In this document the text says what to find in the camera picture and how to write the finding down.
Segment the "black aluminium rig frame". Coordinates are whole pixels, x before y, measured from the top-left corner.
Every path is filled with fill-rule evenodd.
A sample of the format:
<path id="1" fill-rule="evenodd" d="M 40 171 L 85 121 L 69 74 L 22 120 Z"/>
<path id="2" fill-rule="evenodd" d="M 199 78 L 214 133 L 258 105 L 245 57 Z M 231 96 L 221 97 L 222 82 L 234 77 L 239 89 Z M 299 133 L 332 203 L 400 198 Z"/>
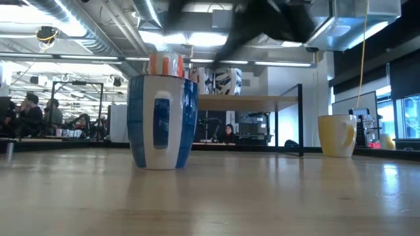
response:
<path id="1" fill-rule="evenodd" d="M 59 149 L 81 149 L 81 148 L 112 148 L 129 149 L 129 143 L 119 142 L 97 142 L 88 140 L 54 140 L 30 138 L 29 140 L 14 140 L 10 138 L 0 138 L 0 153 L 6 152 L 8 144 L 13 144 L 15 152 L 28 151 L 50 151 Z M 237 152 L 267 152 L 267 153 L 321 153 L 319 147 L 278 147 L 278 146 L 233 146 L 226 144 L 194 144 L 193 151 L 237 151 Z M 420 162 L 420 151 L 387 150 L 356 148 L 354 155 L 366 157 L 378 157 L 385 159 L 396 159 L 405 161 Z"/>

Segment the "white blue striped mug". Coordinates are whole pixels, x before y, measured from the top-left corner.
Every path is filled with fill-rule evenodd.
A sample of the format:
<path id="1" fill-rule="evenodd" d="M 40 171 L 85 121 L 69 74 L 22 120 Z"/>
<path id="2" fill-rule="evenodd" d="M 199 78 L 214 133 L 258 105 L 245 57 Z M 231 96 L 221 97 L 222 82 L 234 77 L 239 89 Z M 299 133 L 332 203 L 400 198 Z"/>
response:
<path id="1" fill-rule="evenodd" d="M 237 68 L 219 68 L 215 71 L 215 94 L 240 95 L 242 71 Z"/>

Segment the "orange white coffee mug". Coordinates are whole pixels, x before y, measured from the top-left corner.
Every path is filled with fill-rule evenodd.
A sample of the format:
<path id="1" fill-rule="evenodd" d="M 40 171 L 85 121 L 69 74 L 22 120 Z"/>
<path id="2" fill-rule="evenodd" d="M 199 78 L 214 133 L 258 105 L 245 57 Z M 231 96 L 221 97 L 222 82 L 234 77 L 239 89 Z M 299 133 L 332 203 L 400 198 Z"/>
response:
<path id="1" fill-rule="evenodd" d="M 159 51 L 149 56 L 148 73 L 184 77 L 184 58 L 175 52 Z"/>

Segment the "blue white coffee mug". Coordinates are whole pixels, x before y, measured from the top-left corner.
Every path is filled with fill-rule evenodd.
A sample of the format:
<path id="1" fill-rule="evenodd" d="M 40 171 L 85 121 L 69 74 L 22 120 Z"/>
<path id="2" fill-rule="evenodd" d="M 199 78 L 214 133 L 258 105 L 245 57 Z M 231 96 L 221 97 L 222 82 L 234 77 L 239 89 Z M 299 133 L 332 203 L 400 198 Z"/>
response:
<path id="1" fill-rule="evenodd" d="M 198 118 L 198 84 L 168 75 L 131 78 L 127 131 L 138 168 L 171 170 L 186 166 Z"/>

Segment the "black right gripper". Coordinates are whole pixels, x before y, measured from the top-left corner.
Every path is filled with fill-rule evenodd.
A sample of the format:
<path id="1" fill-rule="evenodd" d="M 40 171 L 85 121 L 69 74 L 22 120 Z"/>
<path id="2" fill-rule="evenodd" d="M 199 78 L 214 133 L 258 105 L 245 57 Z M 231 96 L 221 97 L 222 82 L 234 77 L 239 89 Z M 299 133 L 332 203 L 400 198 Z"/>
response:
<path id="1" fill-rule="evenodd" d="M 211 69 L 217 69 L 222 60 L 227 60 L 238 50 L 240 50 L 246 43 L 253 40 L 261 34 L 258 29 L 233 29 L 225 44 L 216 53 L 215 58 L 211 65 Z"/>

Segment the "silver ceiling duct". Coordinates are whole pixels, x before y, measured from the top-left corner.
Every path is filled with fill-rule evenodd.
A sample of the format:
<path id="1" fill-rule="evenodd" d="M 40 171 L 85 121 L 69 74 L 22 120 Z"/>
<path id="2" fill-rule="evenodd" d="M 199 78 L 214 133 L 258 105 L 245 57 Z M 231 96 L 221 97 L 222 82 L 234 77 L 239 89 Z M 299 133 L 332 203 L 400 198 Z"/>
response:
<path id="1" fill-rule="evenodd" d="M 95 56 L 123 56 L 108 36 L 76 0 L 23 0 L 29 6 L 52 16 L 61 23 L 61 31 L 72 37 Z"/>

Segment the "black equipment rack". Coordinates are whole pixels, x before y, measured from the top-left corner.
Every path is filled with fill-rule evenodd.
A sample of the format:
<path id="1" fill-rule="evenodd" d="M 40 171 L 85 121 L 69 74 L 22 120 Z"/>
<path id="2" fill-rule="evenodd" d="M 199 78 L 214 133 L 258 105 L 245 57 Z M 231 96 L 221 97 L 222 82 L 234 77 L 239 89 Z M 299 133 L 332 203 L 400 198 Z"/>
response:
<path id="1" fill-rule="evenodd" d="M 370 115 L 368 108 L 349 109 L 350 115 L 356 116 L 356 147 L 357 148 L 380 148 L 379 127 L 375 119 Z"/>

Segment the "wooden shelf black frame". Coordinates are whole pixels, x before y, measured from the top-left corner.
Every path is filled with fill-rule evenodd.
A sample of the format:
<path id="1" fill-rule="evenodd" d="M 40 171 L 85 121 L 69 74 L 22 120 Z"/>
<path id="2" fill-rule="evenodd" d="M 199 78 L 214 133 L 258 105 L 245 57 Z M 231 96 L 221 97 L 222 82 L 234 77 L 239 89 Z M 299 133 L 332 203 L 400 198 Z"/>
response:
<path id="1" fill-rule="evenodd" d="M 298 146 L 304 147 L 303 128 L 303 86 L 296 84 L 278 96 L 236 96 L 236 95 L 210 95 L 199 96 L 198 108 L 202 111 L 257 111 L 275 113 L 275 145 L 279 145 L 280 116 L 278 112 L 292 105 L 297 105 L 298 120 Z"/>

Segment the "yellow white coffee mug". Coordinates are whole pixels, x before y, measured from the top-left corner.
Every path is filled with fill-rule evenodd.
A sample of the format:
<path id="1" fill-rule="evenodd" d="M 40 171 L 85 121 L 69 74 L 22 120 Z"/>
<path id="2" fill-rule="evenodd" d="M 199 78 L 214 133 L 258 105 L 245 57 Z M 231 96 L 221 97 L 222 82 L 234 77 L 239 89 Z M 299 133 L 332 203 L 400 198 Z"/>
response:
<path id="1" fill-rule="evenodd" d="M 327 157 L 351 157 L 356 143 L 355 115 L 322 115 L 318 118 L 318 136 Z"/>

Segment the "black metal workstation frame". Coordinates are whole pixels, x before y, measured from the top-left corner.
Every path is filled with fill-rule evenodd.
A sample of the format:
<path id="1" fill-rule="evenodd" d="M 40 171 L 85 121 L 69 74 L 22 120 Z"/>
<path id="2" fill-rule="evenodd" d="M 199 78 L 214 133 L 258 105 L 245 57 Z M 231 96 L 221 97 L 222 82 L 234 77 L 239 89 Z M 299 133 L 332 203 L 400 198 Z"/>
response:
<path id="1" fill-rule="evenodd" d="M 99 109 L 98 109 L 98 118 L 97 121 L 99 122 L 101 120 L 102 117 L 102 101 L 103 101 L 103 95 L 104 95 L 104 83 L 99 83 L 99 82 L 86 82 L 86 81 L 71 81 L 71 82 L 63 82 L 63 81 L 53 81 L 52 82 L 52 92 L 51 92 L 51 99 L 54 98 L 54 95 L 56 92 L 59 91 L 59 88 L 55 88 L 55 86 L 57 84 L 62 84 L 62 85 L 67 85 L 67 84 L 71 84 L 74 86 L 87 86 L 87 85 L 92 85 L 92 86 L 99 86 L 100 87 L 100 98 L 99 98 Z"/>

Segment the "long ceiling light strip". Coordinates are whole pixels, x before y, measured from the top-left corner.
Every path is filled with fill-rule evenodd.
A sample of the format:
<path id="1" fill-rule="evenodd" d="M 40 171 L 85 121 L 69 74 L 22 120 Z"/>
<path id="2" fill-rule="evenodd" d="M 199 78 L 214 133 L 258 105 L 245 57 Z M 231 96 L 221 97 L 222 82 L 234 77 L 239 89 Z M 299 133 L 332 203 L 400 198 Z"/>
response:
<path id="1" fill-rule="evenodd" d="M 116 64 L 120 62 L 148 62 L 149 57 L 141 56 L 92 56 L 92 55 L 70 55 L 70 54 L 39 54 L 39 53 L 19 53 L 19 52 L 0 52 L 2 60 L 68 60 L 80 62 L 98 62 L 102 64 Z M 283 61 L 256 61 L 256 60 L 221 60 L 222 64 L 246 65 L 246 66 L 272 66 L 272 67 L 292 67 L 292 68 L 313 68 L 314 62 L 283 62 Z"/>

